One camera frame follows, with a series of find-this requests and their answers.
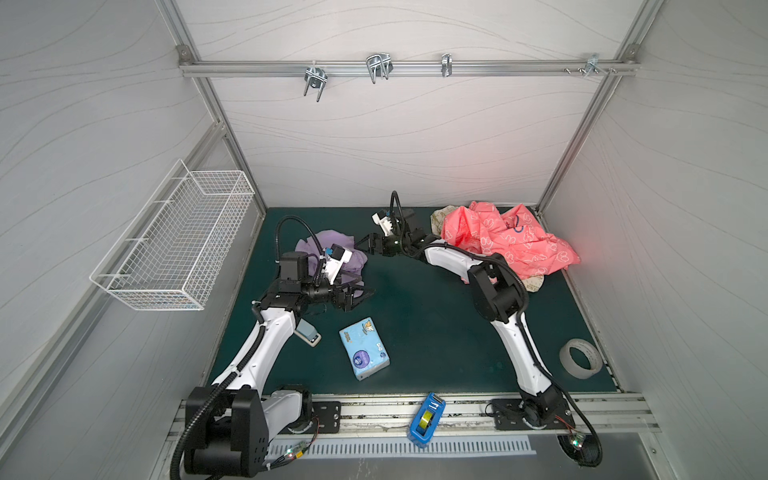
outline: tape roll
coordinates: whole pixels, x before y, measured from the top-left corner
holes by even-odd
[[[571,349],[582,352],[589,360],[589,370],[581,368],[571,356]],[[582,339],[572,339],[560,349],[560,363],[563,364],[565,371],[577,379],[588,379],[603,368],[603,359],[600,352],[591,343]]]

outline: green table surface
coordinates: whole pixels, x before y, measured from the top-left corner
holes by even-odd
[[[303,218],[315,232],[336,230],[356,239],[376,231],[375,208],[270,208],[253,249],[237,301],[223,335],[210,379],[232,361],[255,324],[251,300],[258,300],[273,280],[274,230],[288,214]],[[429,229],[436,208],[416,208]],[[288,221],[280,235],[283,251],[309,235]],[[269,393],[284,384],[301,384],[312,393],[416,393],[517,391],[515,370],[490,323],[472,304],[469,287],[453,273],[408,257],[368,255],[362,270],[366,286],[376,294],[344,313],[314,305],[304,318],[322,340],[310,347],[297,336],[288,339],[266,381]],[[528,328],[552,375],[572,392],[616,390],[605,368],[586,380],[569,375],[560,364],[560,348],[572,338],[594,340],[560,272],[547,275],[544,286],[530,295]],[[391,363],[363,381],[352,371],[339,330],[372,317]],[[588,366],[585,359],[576,357]]]

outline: white wall panel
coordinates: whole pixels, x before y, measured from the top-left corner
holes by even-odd
[[[214,80],[271,207],[535,203],[597,84],[582,78]]]
[[[612,58],[641,0],[177,0],[203,60]]]
[[[0,404],[210,123],[152,0],[0,5]]]
[[[668,0],[545,212],[682,478],[765,478],[768,3]]]

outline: wire basket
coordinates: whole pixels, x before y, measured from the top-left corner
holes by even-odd
[[[253,198],[240,170],[179,163],[91,274],[134,310],[202,310]]]

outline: pink bag with white print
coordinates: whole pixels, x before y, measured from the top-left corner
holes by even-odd
[[[472,202],[445,217],[442,237],[469,252],[500,253],[522,279],[581,263],[568,242],[545,232],[523,204],[500,215],[494,204]]]

